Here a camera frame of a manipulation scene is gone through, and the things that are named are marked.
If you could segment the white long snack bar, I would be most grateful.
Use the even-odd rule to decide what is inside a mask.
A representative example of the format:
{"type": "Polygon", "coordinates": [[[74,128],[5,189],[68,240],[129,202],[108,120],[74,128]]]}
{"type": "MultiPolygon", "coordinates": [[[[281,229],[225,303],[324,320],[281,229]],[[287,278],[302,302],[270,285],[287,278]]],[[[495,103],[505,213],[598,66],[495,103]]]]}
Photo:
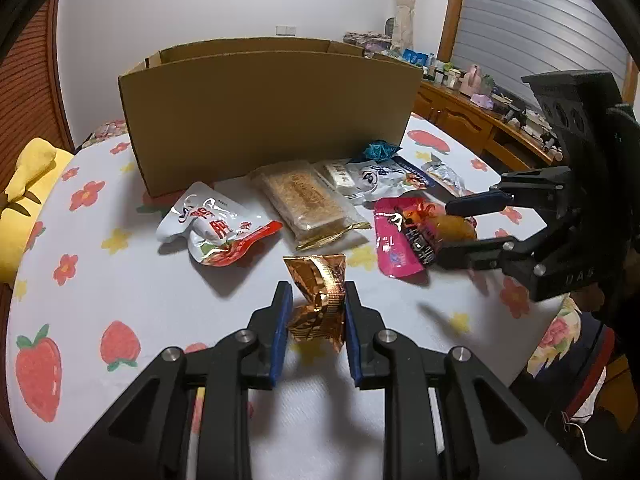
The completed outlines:
{"type": "Polygon", "coordinates": [[[337,192],[351,196],[360,191],[359,169],[350,162],[325,160],[320,162],[319,171],[337,192]]]}

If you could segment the silver foil snack packet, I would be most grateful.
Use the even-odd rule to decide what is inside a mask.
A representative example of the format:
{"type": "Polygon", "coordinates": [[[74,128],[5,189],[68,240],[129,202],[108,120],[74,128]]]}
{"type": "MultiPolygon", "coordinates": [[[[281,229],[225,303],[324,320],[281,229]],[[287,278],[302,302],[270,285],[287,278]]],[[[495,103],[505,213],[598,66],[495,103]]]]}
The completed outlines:
{"type": "Polygon", "coordinates": [[[427,162],[424,162],[421,169],[452,196],[462,197],[470,194],[462,177],[437,156],[432,155],[427,162]]]}

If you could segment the pink snack packet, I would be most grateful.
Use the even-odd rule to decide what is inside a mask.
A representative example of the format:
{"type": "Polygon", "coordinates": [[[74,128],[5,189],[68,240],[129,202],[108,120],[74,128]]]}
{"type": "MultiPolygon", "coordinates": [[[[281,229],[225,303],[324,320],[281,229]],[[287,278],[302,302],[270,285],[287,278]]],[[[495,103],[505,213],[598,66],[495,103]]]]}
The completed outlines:
{"type": "Polygon", "coordinates": [[[373,212],[378,268],[388,278],[425,271],[445,243],[477,240],[473,218],[447,214],[424,196],[381,198],[373,212]]]}

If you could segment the beige curtain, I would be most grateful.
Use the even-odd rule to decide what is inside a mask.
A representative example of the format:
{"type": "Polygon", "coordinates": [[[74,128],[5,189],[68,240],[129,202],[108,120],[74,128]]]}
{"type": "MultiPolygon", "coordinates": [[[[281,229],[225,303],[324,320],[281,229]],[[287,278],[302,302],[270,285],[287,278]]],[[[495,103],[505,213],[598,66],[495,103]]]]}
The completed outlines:
{"type": "Polygon", "coordinates": [[[413,17],[416,0],[395,0],[392,49],[403,51],[413,48],[413,17]]]}

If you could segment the gold foil snack packet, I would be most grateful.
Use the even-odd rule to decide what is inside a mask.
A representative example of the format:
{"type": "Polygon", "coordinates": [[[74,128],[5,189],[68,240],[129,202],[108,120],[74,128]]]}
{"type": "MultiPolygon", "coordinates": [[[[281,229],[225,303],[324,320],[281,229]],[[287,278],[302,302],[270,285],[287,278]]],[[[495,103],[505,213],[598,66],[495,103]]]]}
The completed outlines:
{"type": "Polygon", "coordinates": [[[283,261],[304,304],[296,307],[288,331],[296,342],[326,340],[340,353],[344,344],[344,254],[284,257],[283,261]]]}

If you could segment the teal foil candy wrapper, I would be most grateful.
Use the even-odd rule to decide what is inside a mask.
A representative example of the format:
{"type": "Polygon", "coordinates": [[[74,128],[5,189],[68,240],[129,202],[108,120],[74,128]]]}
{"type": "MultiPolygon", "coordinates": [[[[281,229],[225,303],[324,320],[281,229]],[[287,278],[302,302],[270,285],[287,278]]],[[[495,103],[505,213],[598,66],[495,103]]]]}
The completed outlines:
{"type": "Polygon", "coordinates": [[[367,145],[361,152],[363,160],[372,162],[385,162],[392,159],[400,150],[400,146],[384,140],[376,140],[367,145]]]}

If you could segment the folded clothes pile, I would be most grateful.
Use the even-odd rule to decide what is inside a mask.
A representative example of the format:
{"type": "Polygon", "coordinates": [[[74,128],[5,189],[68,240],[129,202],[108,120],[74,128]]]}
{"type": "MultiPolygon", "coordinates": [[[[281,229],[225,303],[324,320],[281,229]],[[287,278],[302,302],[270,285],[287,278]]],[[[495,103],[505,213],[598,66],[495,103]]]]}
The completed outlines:
{"type": "Polygon", "coordinates": [[[374,53],[387,52],[392,45],[392,38],[378,32],[346,32],[343,41],[374,53]]]}

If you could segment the white blue snack packet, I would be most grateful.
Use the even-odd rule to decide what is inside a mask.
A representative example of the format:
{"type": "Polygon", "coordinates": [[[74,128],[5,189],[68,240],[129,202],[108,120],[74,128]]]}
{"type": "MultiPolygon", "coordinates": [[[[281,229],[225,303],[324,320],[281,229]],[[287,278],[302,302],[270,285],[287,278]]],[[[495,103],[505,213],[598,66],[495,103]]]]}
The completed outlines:
{"type": "Polygon", "coordinates": [[[426,191],[436,184],[423,170],[400,156],[384,162],[348,162],[345,169],[355,183],[346,197],[355,205],[399,197],[412,191],[426,191]]]}

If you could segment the brown louvered wardrobe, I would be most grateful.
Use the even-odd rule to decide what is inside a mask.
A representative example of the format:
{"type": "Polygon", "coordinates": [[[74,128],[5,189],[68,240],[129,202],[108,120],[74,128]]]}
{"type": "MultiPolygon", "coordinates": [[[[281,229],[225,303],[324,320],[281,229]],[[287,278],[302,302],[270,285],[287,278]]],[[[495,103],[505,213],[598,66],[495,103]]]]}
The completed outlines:
{"type": "Polygon", "coordinates": [[[1,63],[0,181],[6,186],[17,157],[33,138],[73,153],[74,141],[58,74],[58,0],[47,0],[1,63]]]}

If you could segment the yellow Pikachu plush toy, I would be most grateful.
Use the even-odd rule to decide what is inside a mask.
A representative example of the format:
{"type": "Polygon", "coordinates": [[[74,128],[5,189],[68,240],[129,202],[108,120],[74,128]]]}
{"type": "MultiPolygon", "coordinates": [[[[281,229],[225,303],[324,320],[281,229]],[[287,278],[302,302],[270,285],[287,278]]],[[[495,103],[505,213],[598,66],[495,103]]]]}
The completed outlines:
{"type": "Polygon", "coordinates": [[[43,204],[74,155],[48,141],[29,141],[17,157],[14,175],[1,193],[1,283],[13,287],[27,246],[36,237],[43,204]]]}

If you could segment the clear wrapped biscuit pack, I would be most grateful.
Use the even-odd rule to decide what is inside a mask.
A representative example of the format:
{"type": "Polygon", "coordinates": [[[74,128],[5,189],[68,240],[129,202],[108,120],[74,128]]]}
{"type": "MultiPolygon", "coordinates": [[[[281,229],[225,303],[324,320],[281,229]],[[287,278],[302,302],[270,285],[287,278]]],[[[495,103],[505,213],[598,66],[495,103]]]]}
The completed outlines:
{"type": "Polygon", "coordinates": [[[250,180],[293,232],[299,252],[328,246],[348,232],[372,228],[306,160],[262,166],[250,174],[250,180]]]}

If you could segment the pink water bottle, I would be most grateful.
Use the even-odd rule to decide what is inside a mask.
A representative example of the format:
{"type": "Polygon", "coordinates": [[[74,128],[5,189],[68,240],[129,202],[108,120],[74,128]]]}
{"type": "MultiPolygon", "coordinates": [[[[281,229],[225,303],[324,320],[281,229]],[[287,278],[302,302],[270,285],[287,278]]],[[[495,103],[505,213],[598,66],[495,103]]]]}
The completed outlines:
{"type": "Polygon", "coordinates": [[[459,91],[468,98],[472,98],[474,94],[482,92],[482,73],[480,72],[480,66],[476,64],[472,65],[463,75],[459,91]]]}

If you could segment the blue box on sideboard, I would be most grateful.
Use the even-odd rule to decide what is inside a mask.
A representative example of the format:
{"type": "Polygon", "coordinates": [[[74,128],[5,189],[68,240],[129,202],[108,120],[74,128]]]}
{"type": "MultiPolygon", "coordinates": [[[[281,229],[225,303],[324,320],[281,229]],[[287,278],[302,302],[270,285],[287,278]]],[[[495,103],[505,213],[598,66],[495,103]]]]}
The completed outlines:
{"type": "Polygon", "coordinates": [[[424,67],[427,66],[430,57],[423,52],[405,48],[402,51],[402,59],[413,66],[424,67]]]}

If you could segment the grey window blind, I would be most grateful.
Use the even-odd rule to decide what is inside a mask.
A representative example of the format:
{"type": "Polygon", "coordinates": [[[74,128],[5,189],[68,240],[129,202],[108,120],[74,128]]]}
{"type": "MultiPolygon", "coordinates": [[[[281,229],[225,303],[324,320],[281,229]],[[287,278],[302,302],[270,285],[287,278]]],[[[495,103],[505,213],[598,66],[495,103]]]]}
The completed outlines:
{"type": "Polygon", "coordinates": [[[591,0],[462,0],[451,63],[476,65],[527,104],[522,78],[558,70],[606,70],[619,87],[628,51],[591,0]]]}

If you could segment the strawberry print table cloth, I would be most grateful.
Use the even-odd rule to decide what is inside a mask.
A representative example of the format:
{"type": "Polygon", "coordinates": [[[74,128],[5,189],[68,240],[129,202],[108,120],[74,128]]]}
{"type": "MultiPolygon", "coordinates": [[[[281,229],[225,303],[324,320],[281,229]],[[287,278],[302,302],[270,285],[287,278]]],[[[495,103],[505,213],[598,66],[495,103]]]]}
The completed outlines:
{"type": "MultiPolygon", "coordinates": [[[[43,477],[160,352],[212,348],[290,276],[290,230],[230,266],[202,266],[183,238],[157,239],[171,206],[146,194],[132,142],[119,136],[80,151],[40,212],[9,310],[6,386],[17,442],[43,477]]],[[[390,278],[370,229],[334,250],[388,328],[430,350],[465,346],[505,384],[563,307],[562,297],[533,300],[500,271],[432,266],[390,278]]],[[[291,342],[277,387],[248,400],[255,478],[386,477],[385,394],[356,388],[346,354],[328,342],[291,342]]]]}

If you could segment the white red snack pouch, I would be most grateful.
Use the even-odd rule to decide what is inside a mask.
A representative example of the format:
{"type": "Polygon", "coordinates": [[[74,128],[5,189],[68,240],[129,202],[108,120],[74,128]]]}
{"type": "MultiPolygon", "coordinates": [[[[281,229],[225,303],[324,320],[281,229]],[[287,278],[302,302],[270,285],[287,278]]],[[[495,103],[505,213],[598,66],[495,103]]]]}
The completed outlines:
{"type": "Polygon", "coordinates": [[[160,244],[186,240],[203,266],[231,266],[264,238],[279,233],[280,221],[255,214],[203,182],[195,182],[171,207],[156,230],[160,244]]]}

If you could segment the floral bed quilt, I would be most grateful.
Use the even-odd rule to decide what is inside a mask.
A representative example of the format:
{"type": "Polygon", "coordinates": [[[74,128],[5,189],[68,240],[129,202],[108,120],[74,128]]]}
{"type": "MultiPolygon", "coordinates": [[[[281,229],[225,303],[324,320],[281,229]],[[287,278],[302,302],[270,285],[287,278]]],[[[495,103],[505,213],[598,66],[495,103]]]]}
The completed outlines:
{"type": "Polygon", "coordinates": [[[586,422],[613,347],[613,333],[565,297],[518,381],[525,404],[543,422],[553,415],[586,422]]]}

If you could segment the brown cardboard box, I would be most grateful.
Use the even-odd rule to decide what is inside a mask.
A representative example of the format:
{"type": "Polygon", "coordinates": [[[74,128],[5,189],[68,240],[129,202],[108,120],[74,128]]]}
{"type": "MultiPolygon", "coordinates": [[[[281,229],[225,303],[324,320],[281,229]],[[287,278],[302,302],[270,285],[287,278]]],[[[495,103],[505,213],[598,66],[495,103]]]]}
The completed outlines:
{"type": "Polygon", "coordinates": [[[118,88],[157,197],[274,162],[399,144],[421,81],[418,68],[352,44],[256,37],[160,50],[119,76],[118,88]]]}

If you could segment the wooden sideboard cabinet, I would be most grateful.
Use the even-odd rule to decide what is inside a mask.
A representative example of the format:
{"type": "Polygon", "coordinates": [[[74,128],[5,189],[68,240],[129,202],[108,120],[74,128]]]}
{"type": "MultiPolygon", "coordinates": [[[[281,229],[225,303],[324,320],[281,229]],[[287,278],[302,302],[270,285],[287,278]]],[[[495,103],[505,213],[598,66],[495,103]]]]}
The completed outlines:
{"type": "Polygon", "coordinates": [[[498,114],[440,84],[422,81],[413,111],[497,170],[525,171],[559,165],[525,132],[508,126],[498,114]]]}

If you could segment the white wall switch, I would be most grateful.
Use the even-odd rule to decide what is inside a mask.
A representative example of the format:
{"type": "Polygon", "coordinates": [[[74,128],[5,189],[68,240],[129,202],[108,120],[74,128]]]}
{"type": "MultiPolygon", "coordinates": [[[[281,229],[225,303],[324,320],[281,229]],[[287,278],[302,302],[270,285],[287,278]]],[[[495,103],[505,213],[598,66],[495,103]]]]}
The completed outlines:
{"type": "Polygon", "coordinates": [[[295,26],[286,26],[286,25],[277,25],[276,26],[276,35],[277,36],[294,37],[296,35],[296,27],[295,26]]]}

